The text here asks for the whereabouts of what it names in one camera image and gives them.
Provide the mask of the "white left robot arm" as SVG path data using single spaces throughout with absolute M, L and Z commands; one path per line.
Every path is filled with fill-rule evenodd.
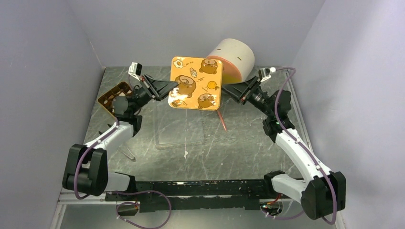
M 117 193 L 124 200 L 132 200 L 137 193 L 134 176 L 109 172 L 108 153 L 117 151 L 141 129 L 141 115 L 137 113 L 151 100 L 162 101 L 178 86 L 176 81 L 159 81 L 149 75 L 140 77 L 140 86 L 131 95 L 114 95 L 110 103 L 114 123 L 94 140 L 70 147 L 62 186 L 82 200 L 105 192 Z

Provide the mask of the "black metal tongs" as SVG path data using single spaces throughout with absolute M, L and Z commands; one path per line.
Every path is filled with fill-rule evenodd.
M 120 147 L 120 152 L 123 153 L 129 160 L 133 162 L 136 161 L 136 156 L 134 155 L 134 153 L 127 144 L 123 144 Z

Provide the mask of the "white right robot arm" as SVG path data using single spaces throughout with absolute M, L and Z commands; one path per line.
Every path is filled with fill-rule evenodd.
M 302 175 L 294 179 L 282 171 L 265 175 L 263 193 L 268 198 L 284 194 L 298 202 L 310 219 L 336 220 L 337 212 L 346 205 L 346 178 L 342 172 L 333 172 L 321 162 L 302 140 L 288 117 L 291 110 L 291 92 L 283 89 L 272 95 L 261 88 L 261 81 L 254 77 L 242 83 L 225 84 L 222 90 L 239 104 L 251 103 L 266 115 L 263 130 L 272 142 L 291 159 Z

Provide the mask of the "gold chocolate tin box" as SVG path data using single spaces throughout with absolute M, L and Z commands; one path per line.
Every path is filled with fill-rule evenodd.
M 120 82 L 106 93 L 101 95 L 97 101 L 98 103 L 112 116 L 114 116 L 113 101 L 116 97 L 128 97 L 133 94 L 133 89 L 127 82 Z

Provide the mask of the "silver tin lid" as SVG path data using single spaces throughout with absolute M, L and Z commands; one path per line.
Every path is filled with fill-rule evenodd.
M 196 57 L 173 57 L 170 80 L 177 82 L 168 104 L 177 109 L 215 111 L 220 106 L 223 62 Z

